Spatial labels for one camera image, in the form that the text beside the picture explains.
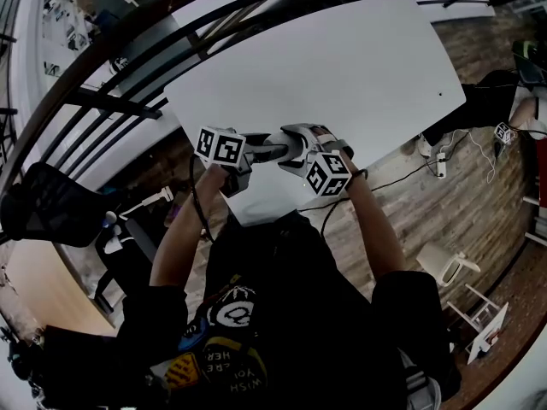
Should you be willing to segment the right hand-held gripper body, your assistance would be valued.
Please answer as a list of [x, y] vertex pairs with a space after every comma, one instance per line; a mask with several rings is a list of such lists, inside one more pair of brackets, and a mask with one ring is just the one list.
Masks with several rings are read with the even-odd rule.
[[351, 160], [354, 150], [343, 139], [337, 137], [336, 141], [320, 144], [312, 132], [314, 126], [326, 128], [313, 124], [281, 127], [281, 135], [300, 137], [300, 156], [291, 161], [279, 161], [278, 165], [283, 170], [302, 178], [315, 196], [339, 196], [351, 178], [350, 169], [342, 154]]

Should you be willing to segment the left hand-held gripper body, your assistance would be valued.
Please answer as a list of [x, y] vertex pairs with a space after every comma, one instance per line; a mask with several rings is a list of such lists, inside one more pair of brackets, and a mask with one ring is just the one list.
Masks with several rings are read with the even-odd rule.
[[195, 153], [208, 164], [221, 166], [228, 177], [221, 187], [224, 197], [230, 198], [249, 186], [252, 168], [244, 153], [246, 137], [234, 130], [201, 126], [195, 144]]

